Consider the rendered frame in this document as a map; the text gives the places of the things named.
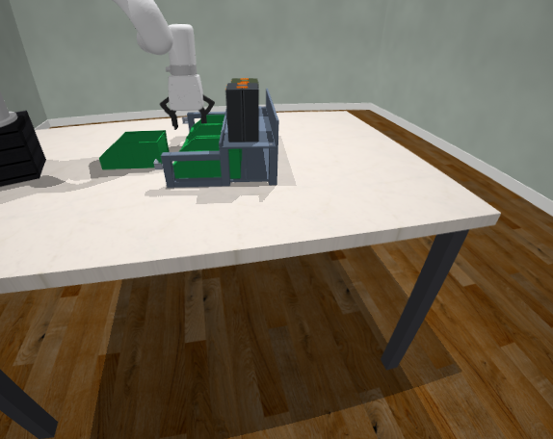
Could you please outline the black case with orange latches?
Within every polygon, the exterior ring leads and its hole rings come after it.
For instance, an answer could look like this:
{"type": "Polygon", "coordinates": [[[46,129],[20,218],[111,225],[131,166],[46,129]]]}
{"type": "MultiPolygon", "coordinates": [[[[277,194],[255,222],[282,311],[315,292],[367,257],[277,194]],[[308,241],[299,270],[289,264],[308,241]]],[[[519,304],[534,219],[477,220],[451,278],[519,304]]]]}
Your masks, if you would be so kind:
{"type": "Polygon", "coordinates": [[[225,89],[229,142],[259,142],[257,83],[227,83],[225,89]]]}

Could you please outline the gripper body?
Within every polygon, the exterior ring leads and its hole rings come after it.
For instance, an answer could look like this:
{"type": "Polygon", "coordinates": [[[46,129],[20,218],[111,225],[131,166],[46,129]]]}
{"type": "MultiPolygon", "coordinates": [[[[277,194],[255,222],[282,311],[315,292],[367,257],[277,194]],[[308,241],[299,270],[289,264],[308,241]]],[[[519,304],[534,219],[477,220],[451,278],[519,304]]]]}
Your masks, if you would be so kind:
{"type": "Polygon", "coordinates": [[[202,85],[198,74],[169,76],[169,102],[171,110],[201,110],[204,105],[202,94],[202,85]]]}

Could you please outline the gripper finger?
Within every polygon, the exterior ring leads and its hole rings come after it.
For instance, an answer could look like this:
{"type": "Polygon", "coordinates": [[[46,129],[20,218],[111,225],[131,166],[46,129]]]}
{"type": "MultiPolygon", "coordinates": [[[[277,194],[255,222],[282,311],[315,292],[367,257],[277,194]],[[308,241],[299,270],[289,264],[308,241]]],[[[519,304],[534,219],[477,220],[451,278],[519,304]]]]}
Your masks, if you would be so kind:
{"type": "Polygon", "coordinates": [[[175,114],[176,111],[171,110],[167,107],[167,103],[169,102],[169,98],[167,97],[165,100],[163,100],[160,103],[160,106],[164,109],[164,111],[171,117],[171,124],[174,126],[174,130],[178,128],[178,121],[177,121],[177,115],[175,114]]]}
{"type": "Polygon", "coordinates": [[[206,110],[203,107],[201,110],[199,110],[199,112],[201,113],[201,123],[207,123],[206,115],[211,111],[212,107],[215,104],[215,101],[213,101],[212,99],[208,98],[205,95],[202,95],[202,96],[203,96],[203,100],[207,102],[209,106],[207,107],[206,110]]]}

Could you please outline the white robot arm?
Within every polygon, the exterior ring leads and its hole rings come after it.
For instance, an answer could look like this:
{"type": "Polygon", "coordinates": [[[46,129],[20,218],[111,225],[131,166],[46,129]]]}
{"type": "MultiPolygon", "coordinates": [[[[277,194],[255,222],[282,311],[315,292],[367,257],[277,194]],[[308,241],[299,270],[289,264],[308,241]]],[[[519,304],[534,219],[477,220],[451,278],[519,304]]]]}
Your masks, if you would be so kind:
{"type": "MultiPolygon", "coordinates": [[[[170,66],[166,67],[166,71],[175,76],[197,74],[194,30],[191,25],[168,25],[154,0],[113,1],[135,26],[138,31],[137,43],[145,52],[155,55],[169,52],[170,66]]],[[[0,92],[0,127],[17,120],[16,113],[8,112],[0,92]]]]}

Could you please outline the grey shelf rack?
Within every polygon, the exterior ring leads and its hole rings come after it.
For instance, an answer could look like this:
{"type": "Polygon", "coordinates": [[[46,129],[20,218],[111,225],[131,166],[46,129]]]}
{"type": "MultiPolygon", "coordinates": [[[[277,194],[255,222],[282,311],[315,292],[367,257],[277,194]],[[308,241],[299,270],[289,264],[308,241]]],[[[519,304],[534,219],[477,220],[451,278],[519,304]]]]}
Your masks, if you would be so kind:
{"type": "Polygon", "coordinates": [[[209,112],[208,116],[225,114],[219,140],[220,151],[163,152],[162,163],[158,163],[157,159],[153,163],[155,170],[164,170],[167,188],[226,187],[230,186],[230,182],[269,182],[269,185],[277,185],[279,120],[269,90],[266,89],[266,91],[267,107],[259,106],[259,142],[229,142],[226,110],[209,112]],[[241,179],[230,179],[228,149],[242,149],[241,179]],[[172,162],[216,160],[220,160],[221,163],[222,179],[221,177],[175,178],[172,162]]]}

